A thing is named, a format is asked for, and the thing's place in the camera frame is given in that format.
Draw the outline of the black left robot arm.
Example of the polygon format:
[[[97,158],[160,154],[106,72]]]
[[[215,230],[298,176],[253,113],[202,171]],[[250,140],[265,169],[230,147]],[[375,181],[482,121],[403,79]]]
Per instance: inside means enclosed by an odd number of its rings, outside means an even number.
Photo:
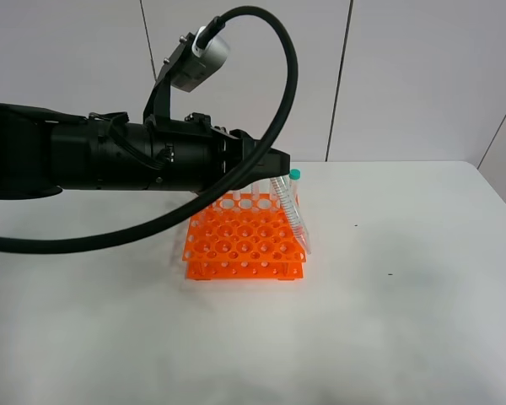
[[[257,144],[198,113],[156,126],[125,112],[84,117],[0,103],[0,200],[64,190],[204,192]]]

